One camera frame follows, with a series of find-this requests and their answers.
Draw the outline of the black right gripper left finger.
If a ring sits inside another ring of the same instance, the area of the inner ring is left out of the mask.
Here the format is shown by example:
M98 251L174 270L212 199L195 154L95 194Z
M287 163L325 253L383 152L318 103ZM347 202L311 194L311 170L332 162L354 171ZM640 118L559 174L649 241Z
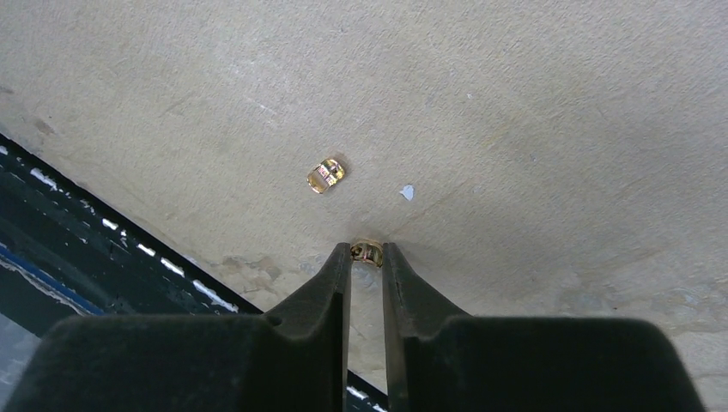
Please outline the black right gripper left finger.
M259 314L74 317L42 339L8 411L342 411L349 245Z

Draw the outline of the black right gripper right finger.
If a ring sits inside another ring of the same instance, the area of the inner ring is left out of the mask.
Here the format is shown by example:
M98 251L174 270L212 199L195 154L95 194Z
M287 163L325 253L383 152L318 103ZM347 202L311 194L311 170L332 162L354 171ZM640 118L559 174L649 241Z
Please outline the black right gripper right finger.
M478 317L387 243L382 266L392 411L701 411L680 357L630 318Z

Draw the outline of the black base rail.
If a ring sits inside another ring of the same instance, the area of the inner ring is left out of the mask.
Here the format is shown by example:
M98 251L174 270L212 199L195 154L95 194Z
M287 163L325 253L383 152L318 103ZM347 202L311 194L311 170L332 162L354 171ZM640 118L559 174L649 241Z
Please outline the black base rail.
M1 301L39 314L42 339L74 317L262 314L8 138L1 141ZM385 411L348 371L342 411Z

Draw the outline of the small gold stud earring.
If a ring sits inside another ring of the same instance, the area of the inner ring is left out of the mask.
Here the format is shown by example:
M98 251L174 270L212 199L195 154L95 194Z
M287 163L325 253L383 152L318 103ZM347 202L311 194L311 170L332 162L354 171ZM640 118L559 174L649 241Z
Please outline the small gold stud earring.
M336 159L322 160L306 176L309 187L317 194L323 194L337 185L346 176L346 169Z

